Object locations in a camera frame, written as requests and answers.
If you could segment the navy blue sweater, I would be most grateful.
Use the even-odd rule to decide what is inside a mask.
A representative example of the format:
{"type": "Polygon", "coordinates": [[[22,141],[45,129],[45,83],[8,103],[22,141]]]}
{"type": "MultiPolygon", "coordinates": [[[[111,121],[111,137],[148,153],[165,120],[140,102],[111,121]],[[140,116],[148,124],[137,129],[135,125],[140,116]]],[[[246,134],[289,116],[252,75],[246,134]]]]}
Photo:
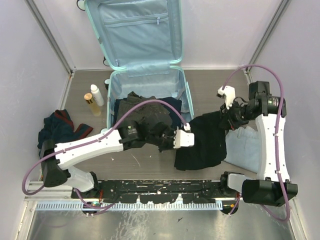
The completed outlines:
{"type": "MultiPolygon", "coordinates": [[[[153,100],[155,99],[154,96],[150,98],[145,98],[142,96],[131,96],[128,95],[127,98],[123,99],[117,99],[114,103],[114,118],[113,118],[113,125],[117,123],[117,121],[132,107],[139,104],[140,102],[147,101],[147,100],[153,100]]],[[[158,100],[161,100],[163,102],[168,103],[171,105],[175,110],[181,114],[182,109],[182,101],[175,99],[173,97],[165,97],[165,98],[159,98],[158,100]]],[[[176,115],[176,113],[167,105],[164,105],[161,103],[161,106],[159,103],[152,103],[152,104],[146,104],[139,109],[136,109],[133,113],[131,113],[127,118],[133,119],[140,119],[142,116],[147,115],[151,113],[151,111],[158,111],[159,113],[164,113],[170,116],[172,120],[172,127],[180,127],[182,124],[181,119],[176,115]]]]}

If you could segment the grey pinstriped shirt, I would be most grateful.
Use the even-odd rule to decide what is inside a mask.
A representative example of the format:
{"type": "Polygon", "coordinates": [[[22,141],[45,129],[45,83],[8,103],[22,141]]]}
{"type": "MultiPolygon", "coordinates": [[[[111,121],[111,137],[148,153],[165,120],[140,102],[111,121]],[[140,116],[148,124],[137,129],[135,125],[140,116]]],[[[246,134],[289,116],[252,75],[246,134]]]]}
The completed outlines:
{"type": "MultiPolygon", "coordinates": [[[[142,102],[155,100],[154,96],[149,98],[130,92],[127,97],[117,99],[114,104],[114,120],[118,121],[133,107],[142,102]]],[[[151,142],[158,139],[171,139],[174,136],[174,120],[172,118],[173,111],[163,103],[152,102],[137,107],[130,113],[124,121],[119,125],[123,127],[125,124],[137,124],[138,132],[145,141],[151,142]]]]}

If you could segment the black garment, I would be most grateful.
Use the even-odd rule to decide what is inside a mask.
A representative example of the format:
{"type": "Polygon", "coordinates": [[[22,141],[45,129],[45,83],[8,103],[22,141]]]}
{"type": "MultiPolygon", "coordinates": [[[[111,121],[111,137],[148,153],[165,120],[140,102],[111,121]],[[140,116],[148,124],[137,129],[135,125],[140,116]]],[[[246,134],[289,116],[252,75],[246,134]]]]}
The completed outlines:
{"type": "Polygon", "coordinates": [[[189,122],[194,146],[176,151],[174,167],[180,171],[201,170],[219,165],[227,156],[226,133],[219,127],[219,111],[205,113],[189,122]]]}

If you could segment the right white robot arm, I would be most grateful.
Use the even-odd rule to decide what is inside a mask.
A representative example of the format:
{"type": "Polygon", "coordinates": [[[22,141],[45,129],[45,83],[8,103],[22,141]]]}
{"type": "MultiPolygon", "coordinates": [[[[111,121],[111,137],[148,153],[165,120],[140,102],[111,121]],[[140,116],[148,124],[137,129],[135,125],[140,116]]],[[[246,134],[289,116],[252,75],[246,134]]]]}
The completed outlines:
{"type": "Polygon", "coordinates": [[[225,197],[235,192],[244,202],[281,207],[298,193],[298,186],[290,180],[284,151],[284,126],[286,103],[270,92],[267,81],[256,81],[249,85],[248,101],[236,101],[235,89],[222,86],[217,96],[224,99],[220,107],[219,127],[229,132],[255,121],[261,152],[255,179],[241,173],[225,172],[220,180],[219,191],[225,197]]]}

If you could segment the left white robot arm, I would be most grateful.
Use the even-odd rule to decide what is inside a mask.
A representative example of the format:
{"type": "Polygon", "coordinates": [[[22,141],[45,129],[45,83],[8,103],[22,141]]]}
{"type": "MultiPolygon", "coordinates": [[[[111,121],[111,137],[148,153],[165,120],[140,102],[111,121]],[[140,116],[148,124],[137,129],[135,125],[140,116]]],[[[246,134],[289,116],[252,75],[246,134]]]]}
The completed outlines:
{"type": "Polygon", "coordinates": [[[88,198],[95,198],[100,193],[97,176],[76,168],[76,164],[104,154],[141,148],[145,144],[155,145],[159,151],[171,150],[175,135],[176,128],[164,122],[149,124],[129,120],[81,140],[59,144],[47,140],[41,149],[41,156],[47,158],[41,163],[43,185],[46,188],[66,185],[78,189],[88,198]]]}

